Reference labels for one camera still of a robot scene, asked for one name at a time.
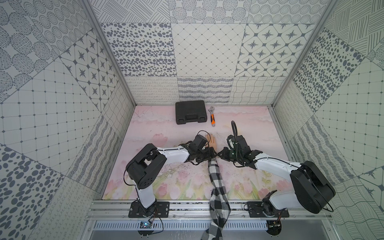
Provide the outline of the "mannequin hand with long nails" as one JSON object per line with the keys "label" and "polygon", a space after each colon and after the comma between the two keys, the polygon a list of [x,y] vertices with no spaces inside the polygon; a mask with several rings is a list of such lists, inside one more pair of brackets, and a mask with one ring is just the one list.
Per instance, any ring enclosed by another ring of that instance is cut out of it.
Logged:
{"label": "mannequin hand with long nails", "polygon": [[212,147],[215,151],[217,150],[217,141],[213,134],[206,134],[208,140],[208,146]]}

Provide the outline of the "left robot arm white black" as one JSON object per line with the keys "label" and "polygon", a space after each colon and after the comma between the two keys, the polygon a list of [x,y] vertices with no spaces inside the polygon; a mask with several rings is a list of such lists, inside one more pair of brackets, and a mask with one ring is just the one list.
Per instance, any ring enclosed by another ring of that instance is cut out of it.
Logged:
{"label": "left robot arm white black", "polygon": [[212,136],[197,134],[195,139],[177,147],[158,148],[154,144],[145,145],[126,165],[126,176],[133,181],[138,195],[130,207],[129,218],[167,217],[169,204],[157,202],[153,182],[164,166],[174,163],[190,163],[194,166],[216,157],[215,148],[211,146]]}

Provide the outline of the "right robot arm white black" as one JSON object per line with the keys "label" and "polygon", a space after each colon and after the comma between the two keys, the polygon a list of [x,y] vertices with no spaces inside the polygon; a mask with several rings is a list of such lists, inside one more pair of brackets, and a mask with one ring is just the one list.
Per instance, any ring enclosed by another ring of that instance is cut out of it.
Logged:
{"label": "right robot arm white black", "polygon": [[218,156],[236,167],[252,168],[271,173],[288,181],[293,186],[290,191],[269,192],[261,203],[262,212],[273,217],[285,209],[304,208],[318,214],[325,209],[336,191],[317,165],[311,161],[289,162],[271,157],[262,151],[251,150],[243,136],[227,137],[228,146]]}

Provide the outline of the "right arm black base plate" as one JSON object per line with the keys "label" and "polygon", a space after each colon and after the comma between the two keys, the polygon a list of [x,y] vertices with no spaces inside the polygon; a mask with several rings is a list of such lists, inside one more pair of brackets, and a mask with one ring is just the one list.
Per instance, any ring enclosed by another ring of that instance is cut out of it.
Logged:
{"label": "right arm black base plate", "polygon": [[246,210],[251,218],[288,218],[290,216],[287,209],[277,210],[271,204],[264,202],[247,202]]}

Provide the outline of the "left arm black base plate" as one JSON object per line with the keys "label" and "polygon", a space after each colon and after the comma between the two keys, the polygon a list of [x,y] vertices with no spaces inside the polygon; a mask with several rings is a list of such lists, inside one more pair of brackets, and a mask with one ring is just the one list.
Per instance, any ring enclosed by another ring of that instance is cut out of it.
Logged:
{"label": "left arm black base plate", "polygon": [[149,218],[152,216],[167,218],[169,216],[170,202],[155,201],[145,208],[138,200],[131,203],[129,218]]}

